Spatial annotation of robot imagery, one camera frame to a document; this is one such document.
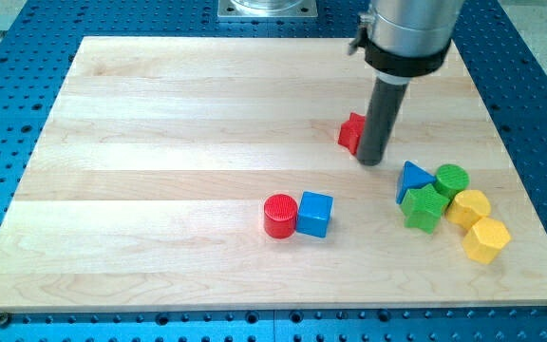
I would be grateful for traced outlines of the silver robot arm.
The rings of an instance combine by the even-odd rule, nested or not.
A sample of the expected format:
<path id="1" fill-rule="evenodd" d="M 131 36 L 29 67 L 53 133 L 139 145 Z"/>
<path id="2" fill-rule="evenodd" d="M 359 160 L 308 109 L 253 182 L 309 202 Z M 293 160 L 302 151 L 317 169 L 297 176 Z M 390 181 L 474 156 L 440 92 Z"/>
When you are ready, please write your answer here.
<path id="1" fill-rule="evenodd" d="M 371 0 L 358 14 L 348 54 L 361 48 L 379 80 L 405 86 L 442 66 L 462 5 L 463 0 Z"/>

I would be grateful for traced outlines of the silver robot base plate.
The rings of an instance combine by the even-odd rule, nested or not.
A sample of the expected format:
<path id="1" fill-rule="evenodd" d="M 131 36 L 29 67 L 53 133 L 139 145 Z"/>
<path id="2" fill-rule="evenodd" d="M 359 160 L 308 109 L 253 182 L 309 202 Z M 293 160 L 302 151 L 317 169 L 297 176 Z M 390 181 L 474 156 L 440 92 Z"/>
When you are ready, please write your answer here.
<path id="1" fill-rule="evenodd" d="M 217 16 L 236 18 L 315 18 L 316 0 L 218 0 Z"/>

